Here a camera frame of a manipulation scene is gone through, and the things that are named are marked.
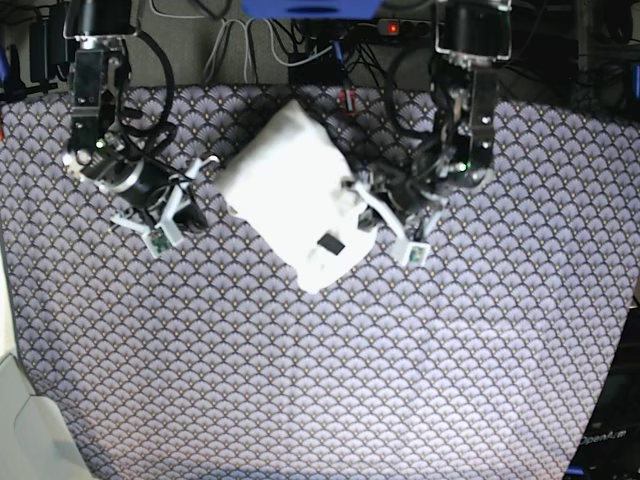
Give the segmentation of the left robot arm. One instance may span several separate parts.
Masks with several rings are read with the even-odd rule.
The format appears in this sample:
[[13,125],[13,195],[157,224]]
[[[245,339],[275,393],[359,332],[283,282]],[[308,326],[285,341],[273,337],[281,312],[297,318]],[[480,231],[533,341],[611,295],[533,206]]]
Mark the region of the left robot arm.
[[[385,225],[401,248],[425,241],[449,198],[473,191],[493,173],[498,77],[512,54],[509,1],[433,1],[430,35],[414,40],[386,70],[383,118],[394,134],[417,145],[405,160],[351,158],[341,186],[356,200],[347,230],[370,233]],[[396,76],[411,55],[429,51],[430,129],[410,125],[395,100]]]

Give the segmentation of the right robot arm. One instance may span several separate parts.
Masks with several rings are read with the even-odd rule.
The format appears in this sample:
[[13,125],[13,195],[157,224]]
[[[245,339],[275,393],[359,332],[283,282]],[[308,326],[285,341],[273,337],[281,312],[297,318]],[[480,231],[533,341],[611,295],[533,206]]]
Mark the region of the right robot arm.
[[[65,160],[77,178],[128,204],[114,223],[177,244],[185,233],[204,232],[208,223],[192,189],[199,167],[180,171],[160,158],[177,134],[170,120],[176,85],[167,55],[142,30],[141,16],[129,1],[71,2],[63,36],[79,47],[70,70],[71,136]],[[165,76],[164,105],[146,128],[132,123],[142,111],[125,105],[132,75],[130,38],[151,49]]]

